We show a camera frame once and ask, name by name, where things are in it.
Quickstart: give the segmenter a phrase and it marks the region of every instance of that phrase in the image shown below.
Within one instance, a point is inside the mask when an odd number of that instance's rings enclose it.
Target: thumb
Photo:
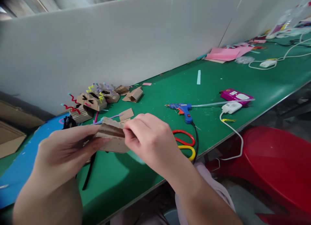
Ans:
[[[105,138],[95,138],[89,141],[81,150],[77,151],[73,156],[73,160],[79,164],[81,167],[86,163],[86,161],[98,151],[105,143],[109,142],[110,139]]]

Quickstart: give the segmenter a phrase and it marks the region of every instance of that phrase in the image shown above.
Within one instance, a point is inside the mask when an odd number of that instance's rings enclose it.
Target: red stool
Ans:
[[[289,215],[257,214],[263,222],[311,224],[311,144],[269,127],[253,127],[244,133],[243,140],[242,156],[220,160],[220,168],[214,172],[249,181],[289,212]],[[240,141],[235,142],[232,149],[239,152],[240,145]],[[215,169],[212,163],[206,165],[210,171]]]

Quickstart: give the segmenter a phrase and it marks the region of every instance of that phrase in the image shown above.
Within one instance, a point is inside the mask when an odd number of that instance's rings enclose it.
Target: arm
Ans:
[[[32,173],[13,209],[13,224],[81,224],[82,201],[74,176],[107,141],[83,143],[100,126],[53,132],[38,149]]]
[[[139,114],[125,124],[124,133],[126,145],[172,186],[189,224],[242,224],[181,153],[168,124]]]

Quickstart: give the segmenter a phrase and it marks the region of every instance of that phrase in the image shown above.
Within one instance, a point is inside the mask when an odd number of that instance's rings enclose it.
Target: red scissors handle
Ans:
[[[187,135],[189,138],[191,138],[191,140],[192,140],[192,143],[190,144],[190,143],[187,143],[187,142],[185,142],[185,141],[183,141],[183,140],[181,140],[181,139],[175,137],[175,140],[176,140],[177,142],[179,142],[179,143],[181,143],[181,144],[183,144],[183,145],[185,145],[185,146],[192,146],[192,147],[193,147],[193,146],[195,145],[194,137],[193,137],[191,134],[189,134],[188,132],[186,132],[186,131],[184,131],[184,130],[181,130],[181,129],[173,130],[173,134],[176,134],[176,133],[183,133],[183,134],[186,134],[186,135]]]

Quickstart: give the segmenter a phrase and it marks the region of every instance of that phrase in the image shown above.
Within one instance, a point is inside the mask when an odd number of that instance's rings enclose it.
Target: glue gun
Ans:
[[[189,110],[191,110],[191,104],[169,104],[165,105],[172,109],[179,110],[178,114],[184,114],[185,115],[185,123],[191,124],[192,123],[192,117],[189,114]]]

